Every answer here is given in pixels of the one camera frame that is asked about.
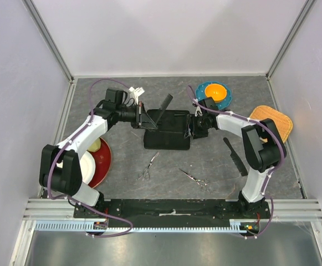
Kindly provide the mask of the pink-tinted scissors right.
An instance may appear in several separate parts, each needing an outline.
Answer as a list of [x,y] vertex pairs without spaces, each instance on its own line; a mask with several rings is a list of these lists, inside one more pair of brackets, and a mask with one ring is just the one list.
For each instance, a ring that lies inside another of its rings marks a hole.
[[197,177],[192,176],[190,173],[180,169],[180,171],[185,174],[188,178],[190,178],[191,180],[193,180],[194,182],[196,182],[199,186],[201,191],[204,191],[208,194],[210,194],[210,190],[208,189],[208,185],[210,183],[210,181],[208,179],[199,179]]

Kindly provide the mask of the orange woven mat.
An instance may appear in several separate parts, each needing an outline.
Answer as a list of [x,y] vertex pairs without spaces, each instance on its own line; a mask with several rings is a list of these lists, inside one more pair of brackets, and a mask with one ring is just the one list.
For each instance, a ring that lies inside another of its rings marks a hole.
[[293,129],[292,120],[285,114],[266,105],[257,106],[249,116],[253,120],[272,119],[278,129],[283,143],[285,143]]

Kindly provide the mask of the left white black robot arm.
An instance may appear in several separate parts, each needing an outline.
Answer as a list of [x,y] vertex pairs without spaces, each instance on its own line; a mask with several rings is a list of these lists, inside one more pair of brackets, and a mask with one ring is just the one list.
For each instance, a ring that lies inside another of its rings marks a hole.
[[156,122],[147,114],[139,97],[143,88],[130,87],[128,91],[109,88],[105,99],[93,106],[82,125],[57,145],[46,145],[42,149],[39,183],[55,199],[71,197],[86,204],[86,212],[93,218],[101,217],[105,205],[99,199],[102,194],[83,182],[80,159],[100,136],[116,123],[128,122],[135,129],[157,129]]

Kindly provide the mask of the orange bowl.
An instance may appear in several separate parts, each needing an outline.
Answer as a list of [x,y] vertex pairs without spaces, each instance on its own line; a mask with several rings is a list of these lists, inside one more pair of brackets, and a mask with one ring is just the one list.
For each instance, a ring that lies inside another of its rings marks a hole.
[[227,89],[221,84],[209,84],[205,88],[205,96],[211,97],[215,103],[220,103],[227,97]]

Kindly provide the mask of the aluminium corner post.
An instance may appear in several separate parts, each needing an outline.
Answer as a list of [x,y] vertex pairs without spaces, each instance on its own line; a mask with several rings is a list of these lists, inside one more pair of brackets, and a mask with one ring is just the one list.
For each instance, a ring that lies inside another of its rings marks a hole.
[[74,77],[68,68],[61,52],[59,51],[55,41],[51,33],[49,32],[42,16],[39,13],[38,8],[36,7],[34,1],[32,0],[22,0],[23,4],[25,5],[27,11],[29,12],[31,18],[33,19],[35,25],[37,26],[40,34],[42,35],[45,43],[47,44],[50,52],[52,53],[54,59],[57,61],[58,65],[60,66],[64,76],[67,80],[72,83],[74,81]]
[[301,26],[303,25],[304,21],[306,20],[308,14],[310,13],[311,9],[313,8],[316,0],[306,0],[304,5],[302,6],[298,16],[296,17],[293,25],[291,26],[289,33],[285,37],[283,44],[280,46],[273,62],[271,63],[268,71],[266,72],[266,79],[269,81],[271,77],[274,75],[276,69],[278,68],[280,62],[283,60],[286,52],[288,51],[290,45],[292,44],[295,36],[298,34]]

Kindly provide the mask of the silver scissors left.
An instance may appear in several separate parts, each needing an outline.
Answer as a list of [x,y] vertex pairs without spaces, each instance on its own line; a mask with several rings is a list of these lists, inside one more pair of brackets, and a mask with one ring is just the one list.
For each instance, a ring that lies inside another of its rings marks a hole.
[[149,180],[150,179],[150,168],[154,163],[154,160],[158,157],[159,155],[159,151],[156,152],[153,157],[151,158],[151,160],[148,162],[147,166],[143,169],[142,172],[139,173],[138,177],[136,178],[136,180]]

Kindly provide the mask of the red plate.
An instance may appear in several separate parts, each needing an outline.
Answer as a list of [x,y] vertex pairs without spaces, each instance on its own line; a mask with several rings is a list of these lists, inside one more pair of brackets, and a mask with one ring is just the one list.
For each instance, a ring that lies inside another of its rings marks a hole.
[[104,139],[99,139],[100,148],[95,152],[90,152],[95,161],[95,173],[88,184],[92,188],[97,188],[103,182],[111,168],[111,149]]

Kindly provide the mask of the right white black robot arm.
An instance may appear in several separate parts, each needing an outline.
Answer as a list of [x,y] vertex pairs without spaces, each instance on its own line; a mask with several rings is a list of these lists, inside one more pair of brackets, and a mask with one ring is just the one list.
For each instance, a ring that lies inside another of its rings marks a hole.
[[216,129],[242,138],[249,171],[238,196],[237,211],[241,217],[250,218],[265,200],[272,173],[287,155],[276,124],[272,119],[254,120],[232,111],[220,111],[212,98],[192,102],[197,109],[188,116],[187,136],[200,139],[208,136],[209,129]]

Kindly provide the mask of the left aluminium corner post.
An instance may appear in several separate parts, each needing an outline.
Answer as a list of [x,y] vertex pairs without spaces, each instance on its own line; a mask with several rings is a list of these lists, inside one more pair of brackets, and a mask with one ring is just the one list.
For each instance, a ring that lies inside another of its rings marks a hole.
[[68,68],[61,52],[59,51],[55,41],[51,33],[49,32],[42,16],[39,13],[38,8],[36,7],[34,1],[32,0],[22,0],[23,4],[25,5],[27,11],[29,12],[31,18],[33,19],[35,25],[37,26],[40,34],[42,35],[45,43],[47,44],[50,52],[52,53],[54,59],[57,61],[58,65],[60,66],[64,76],[67,80],[72,83],[74,81],[74,77]]

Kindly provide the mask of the pale yellow cup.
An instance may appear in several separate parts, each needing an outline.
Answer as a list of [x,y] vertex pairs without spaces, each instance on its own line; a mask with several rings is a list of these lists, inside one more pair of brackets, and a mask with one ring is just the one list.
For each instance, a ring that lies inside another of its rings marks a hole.
[[97,152],[101,148],[101,139],[98,137],[87,149],[89,152]]

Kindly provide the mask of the right aluminium corner post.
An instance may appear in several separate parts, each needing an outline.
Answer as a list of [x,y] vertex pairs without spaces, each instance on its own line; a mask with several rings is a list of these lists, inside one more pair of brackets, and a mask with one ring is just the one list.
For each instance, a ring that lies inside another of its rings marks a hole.
[[295,36],[298,34],[301,26],[303,25],[304,21],[306,20],[308,14],[310,13],[311,9],[313,8],[316,0],[306,0],[304,5],[302,6],[298,16],[296,17],[293,25],[291,26],[289,33],[285,37],[283,44],[280,46],[273,62],[271,63],[268,71],[266,72],[266,79],[269,81],[271,77],[274,75],[276,69],[278,68],[280,62],[283,60],[286,52],[288,51],[290,45],[292,44]]

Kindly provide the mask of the white plate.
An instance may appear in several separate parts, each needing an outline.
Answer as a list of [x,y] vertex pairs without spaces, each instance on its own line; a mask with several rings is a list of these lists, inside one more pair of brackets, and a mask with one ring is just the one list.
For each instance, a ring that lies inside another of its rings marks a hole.
[[87,185],[92,181],[95,174],[95,160],[92,154],[86,151],[80,159],[80,168],[83,182]]

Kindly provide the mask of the black zip tool case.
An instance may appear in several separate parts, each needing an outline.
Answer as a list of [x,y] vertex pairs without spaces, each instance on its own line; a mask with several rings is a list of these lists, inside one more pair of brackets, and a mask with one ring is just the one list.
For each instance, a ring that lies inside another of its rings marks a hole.
[[187,110],[166,110],[157,130],[146,130],[144,148],[149,150],[189,150],[190,138],[184,139]]

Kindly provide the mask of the long black toothed comb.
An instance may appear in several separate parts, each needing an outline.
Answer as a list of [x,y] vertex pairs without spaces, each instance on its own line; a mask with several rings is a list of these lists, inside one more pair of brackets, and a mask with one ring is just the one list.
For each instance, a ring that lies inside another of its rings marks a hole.
[[242,177],[247,176],[248,175],[248,171],[243,163],[243,161],[241,160],[240,156],[236,153],[235,149],[232,147],[230,141],[228,138],[224,137],[223,138],[224,143],[227,145],[227,147],[230,150],[230,157],[233,161],[233,163],[235,164],[237,170],[239,171],[239,173],[241,174]]

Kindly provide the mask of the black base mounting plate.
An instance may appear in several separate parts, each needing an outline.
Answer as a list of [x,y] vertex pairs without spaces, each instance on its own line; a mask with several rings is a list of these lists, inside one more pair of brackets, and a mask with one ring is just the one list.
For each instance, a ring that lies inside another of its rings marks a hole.
[[247,208],[225,199],[111,199],[97,207],[100,212],[123,218],[137,227],[227,226],[231,219],[268,219],[265,200]]

